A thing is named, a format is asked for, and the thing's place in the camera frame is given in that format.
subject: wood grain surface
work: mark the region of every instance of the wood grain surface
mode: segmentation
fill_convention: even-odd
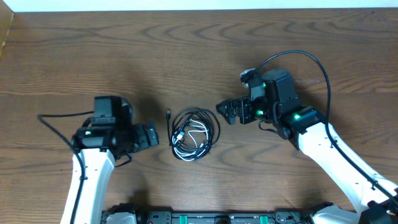
[[[105,209],[264,211],[305,209],[325,200],[351,210],[326,173],[288,141],[257,123],[222,124],[211,154],[175,159],[165,110],[215,110],[247,94],[239,74],[289,49],[314,54],[329,73],[331,122],[382,175],[398,182],[398,9],[72,12],[16,14],[0,60],[0,223],[58,223],[72,153],[37,120],[74,113],[93,97],[121,95],[137,122],[154,120],[160,146],[114,171]],[[287,68],[303,101],[325,109],[317,66],[301,55]],[[71,136],[83,118],[51,123]]]

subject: wooden table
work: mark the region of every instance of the wooden table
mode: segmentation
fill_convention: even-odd
[[[137,122],[154,120],[160,146],[116,169],[105,208],[264,211],[325,200],[353,209],[334,182],[257,123],[228,126],[198,162],[175,159],[165,110],[246,95],[239,74],[289,49],[314,54],[332,87],[331,122],[372,167],[398,182],[398,9],[18,13],[0,59],[0,223],[60,221],[72,153],[36,119],[121,95]],[[303,101],[324,111],[325,82],[301,55],[287,68]],[[71,136],[83,118],[50,122]]]

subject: cable bundle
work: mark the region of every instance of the cable bundle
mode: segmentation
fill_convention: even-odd
[[[194,161],[203,158],[220,137],[220,123],[210,110],[187,109],[179,113],[173,120],[171,132],[170,117],[171,110],[167,110],[166,120],[169,143],[172,147],[173,155],[177,159]],[[218,128],[216,139],[214,138],[215,124],[213,120],[216,121]],[[198,142],[192,135],[193,133],[203,133],[205,140]],[[184,143],[186,135],[192,138],[195,147],[190,147]]]

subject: white wall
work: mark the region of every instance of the white wall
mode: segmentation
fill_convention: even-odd
[[[398,0],[3,0],[14,12],[398,7]]]

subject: green tape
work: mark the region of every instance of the green tape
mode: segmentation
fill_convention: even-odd
[[[188,224],[188,215],[180,215],[180,224]]]
[[[268,223],[269,223],[268,216],[260,216],[260,224],[268,224]]]

